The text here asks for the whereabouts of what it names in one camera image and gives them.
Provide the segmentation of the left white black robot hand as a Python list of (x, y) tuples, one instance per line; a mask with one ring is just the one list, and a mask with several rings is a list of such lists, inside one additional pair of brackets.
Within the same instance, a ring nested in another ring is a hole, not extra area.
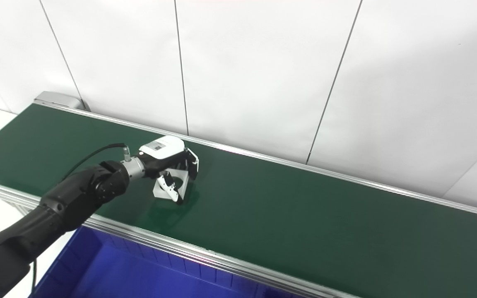
[(175, 136), (163, 136), (142, 145), (138, 159), (142, 162), (143, 177), (156, 180), (169, 199), (176, 205), (182, 205), (183, 195), (176, 186), (171, 170), (179, 166), (181, 171), (187, 171), (188, 177), (195, 180), (200, 164), (197, 155), (185, 147), (184, 141)]

